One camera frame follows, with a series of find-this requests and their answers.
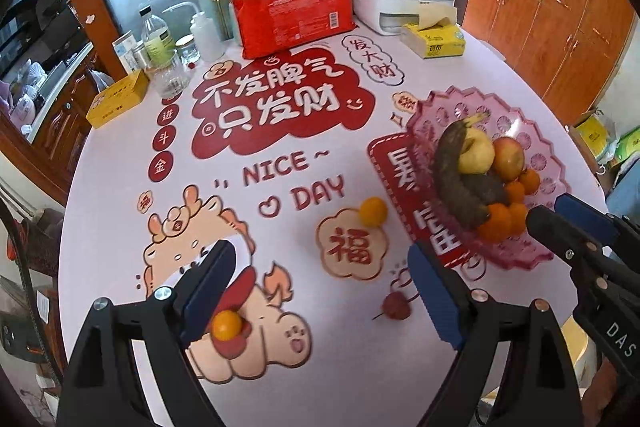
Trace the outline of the mandarin with stem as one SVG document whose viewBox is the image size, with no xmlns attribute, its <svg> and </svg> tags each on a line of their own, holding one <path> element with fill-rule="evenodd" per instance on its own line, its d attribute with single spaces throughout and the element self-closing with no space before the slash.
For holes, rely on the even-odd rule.
<svg viewBox="0 0 640 427">
<path fill-rule="evenodd" d="M 510 235 L 520 236 L 526 232 L 527 207 L 522 202 L 512 202 L 508 207 L 511 216 Z"/>
</svg>

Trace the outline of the large orange mandarin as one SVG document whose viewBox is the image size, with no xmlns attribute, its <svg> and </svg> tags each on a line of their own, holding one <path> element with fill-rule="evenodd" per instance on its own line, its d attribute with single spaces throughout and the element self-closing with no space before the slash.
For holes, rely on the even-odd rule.
<svg viewBox="0 0 640 427">
<path fill-rule="evenodd" d="M 510 210 L 501 202 L 490 204 L 487 209 L 489 218 L 476 229 L 476 235 L 485 243 L 501 243 L 511 233 L 512 216 Z"/>
</svg>

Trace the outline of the red apple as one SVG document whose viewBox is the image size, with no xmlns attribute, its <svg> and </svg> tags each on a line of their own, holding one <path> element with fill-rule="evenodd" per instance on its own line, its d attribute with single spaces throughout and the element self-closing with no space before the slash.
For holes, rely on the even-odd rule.
<svg viewBox="0 0 640 427">
<path fill-rule="evenodd" d="M 503 182 L 511 182 L 520 176 L 525 167 L 523 147 L 510 136 L 502 136 L 492 142 L 495 151 L 491 169 Z"/>
</svg>

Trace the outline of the yellow brown pear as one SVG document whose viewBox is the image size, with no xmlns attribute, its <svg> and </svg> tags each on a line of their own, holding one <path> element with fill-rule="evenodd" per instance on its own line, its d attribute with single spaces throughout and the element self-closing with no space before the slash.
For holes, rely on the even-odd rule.
<svg viewBox="0 0 640 427">
<path fill-rule="evenodd" d="M 462 174 L 488 173 L 495 159 L 491 139 L 480 129 L 466 130 L 458 159 L 458 171 Z"/>
</svg>

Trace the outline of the small kumquat orange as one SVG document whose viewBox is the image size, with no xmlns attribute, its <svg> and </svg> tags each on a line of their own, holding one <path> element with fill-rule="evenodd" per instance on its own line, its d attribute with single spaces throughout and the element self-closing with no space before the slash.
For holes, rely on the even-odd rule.
<svg viewBox="0 0 640 427">
<path fill-rule="evenodd" d="M 243 319 L 241 315 L 233 310 L 222 310 L 213 317 L 212 335 L 218 341 L 230 341 L 241 335 Z"/>
</svg>

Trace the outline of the overripe black banana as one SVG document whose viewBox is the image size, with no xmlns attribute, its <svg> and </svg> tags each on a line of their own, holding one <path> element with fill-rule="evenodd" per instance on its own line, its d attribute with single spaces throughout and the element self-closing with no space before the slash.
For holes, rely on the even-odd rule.
<svg viewBox="0 0 640 427">
<path fill-rule="evenodd" d="M 461 179 L 458 162 L 466 130 L 480 121 L 483 114 L 458 120 L 450 124 L 439 138 L 433 161 L 433 176 L 439 199 L 450 215 L 463 228 L 476 229 L 489 219 L 489 210 Z"/>
</svg>

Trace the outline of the small red hawthorn fruit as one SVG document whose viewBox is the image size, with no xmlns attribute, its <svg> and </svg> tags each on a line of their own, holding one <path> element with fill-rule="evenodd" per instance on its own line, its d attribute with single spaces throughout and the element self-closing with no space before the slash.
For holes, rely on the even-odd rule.
<svg viewBox="0 0 640 427">
<path fill-rule="evenodd" d="M 380 317 L 387 317 L 393 321 L 407 320 L 412 313 L 411 303 L 418 297 L 418 294 L 407 297 L 402 291 L 392 291 L 383 299 L 380 311 L 372 317 L 372 320 L 375 321 Z"/>
</svg>

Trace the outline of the cardboard box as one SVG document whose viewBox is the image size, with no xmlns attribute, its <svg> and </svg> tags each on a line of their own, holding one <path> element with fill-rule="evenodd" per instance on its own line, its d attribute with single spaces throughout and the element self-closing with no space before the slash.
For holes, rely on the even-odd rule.
<svg viewBox="0 0 640 427">
<path fill-rule="evenodd" d="M 618 169 L 615 153 L 620 143 L 614 120 L 601 109 L 593 108 L 582 114 L 574 126 L 568 126 L 567 132 L 604 193 L 611 192 Z"/>
</svg>

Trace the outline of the yellow tissue box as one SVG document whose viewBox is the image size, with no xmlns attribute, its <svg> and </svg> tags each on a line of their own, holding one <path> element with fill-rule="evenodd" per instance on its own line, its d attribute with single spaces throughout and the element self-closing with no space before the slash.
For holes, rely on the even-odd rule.
<svg viewBox="0 0 640 427">
<path fill-rule="evenodd" d="M 419 4 L 418 21 L 401 27 L 400 41 L 421 58 L 462 56 L 466 45 L 457 9 L 435 2 Z"/>
</svg>

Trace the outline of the yellow flat box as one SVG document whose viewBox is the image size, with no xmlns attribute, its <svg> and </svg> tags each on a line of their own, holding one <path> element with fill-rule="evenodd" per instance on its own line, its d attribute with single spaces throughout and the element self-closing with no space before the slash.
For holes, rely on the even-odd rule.
<svg viewBox="0 0 640 427">
<path fill-rule="evenodd" d="M 136 70 L 114 82 L 93 99 L 87 120 L 94 129 L 104 126 L 116 117 L 139 105 L 149 88 L 149 79 L 143 70 Z"/>
</svg>

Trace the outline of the clear drinking glass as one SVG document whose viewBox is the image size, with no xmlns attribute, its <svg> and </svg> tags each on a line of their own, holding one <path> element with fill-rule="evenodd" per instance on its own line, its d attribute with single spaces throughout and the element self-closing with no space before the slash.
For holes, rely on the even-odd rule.
<svg viewBox="0 0 640 427">
<path fill-rule="evenodd" d="M 189 86 L 190 74 L 184 68 L 177 51 L 172 52 L 171 58 L 157 67 L 145 71 L 151 87 L 161 98 L 173 98 Z"/>
</svg>

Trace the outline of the clear plastic bottle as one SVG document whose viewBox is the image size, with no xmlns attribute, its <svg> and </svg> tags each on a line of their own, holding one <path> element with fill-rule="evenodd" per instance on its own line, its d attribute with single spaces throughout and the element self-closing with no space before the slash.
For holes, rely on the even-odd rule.
<svg viewBox="0 0 640 427">
<path fill-rule="evenodd" d="M 167 23 L 147 5 L 139 11 L 142 18 L 141 37 L 154 67 L 160 67 L 174 56 L 175 41 Z"/>
</svg>

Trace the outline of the white squeeze bottle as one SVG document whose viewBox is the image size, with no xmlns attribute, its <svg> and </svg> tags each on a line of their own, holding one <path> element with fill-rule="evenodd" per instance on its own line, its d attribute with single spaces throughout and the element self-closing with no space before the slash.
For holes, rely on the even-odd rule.
<svg viewBox="0 0 640 427">
<path fill-rule="evenodd" d="M 164 13 L 172 13 L 178 9 L 190 9 L 192 17 L 190 21 L 190 32 L 176 41 L 176 48 L 184 51 L 193 44 L 198 51 L 198 55 L 205 62 L 213 63 L 224 56 L 226 47 L 218 35 L 218 30 L 214 21 L 201 11 L 198 6 L 190 1 L 183 1 L 164 9 Z"/>
</svg>

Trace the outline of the red snack package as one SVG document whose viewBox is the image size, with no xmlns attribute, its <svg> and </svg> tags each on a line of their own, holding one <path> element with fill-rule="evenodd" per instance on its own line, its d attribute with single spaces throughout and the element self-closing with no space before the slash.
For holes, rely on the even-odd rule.
<svg viewBox="0 0 640 427">
<path fill-rule="evenodd" d="M 267 57 L 356 27 L 352 0 L 230 0 L 247 60 Z"/>
</svg>

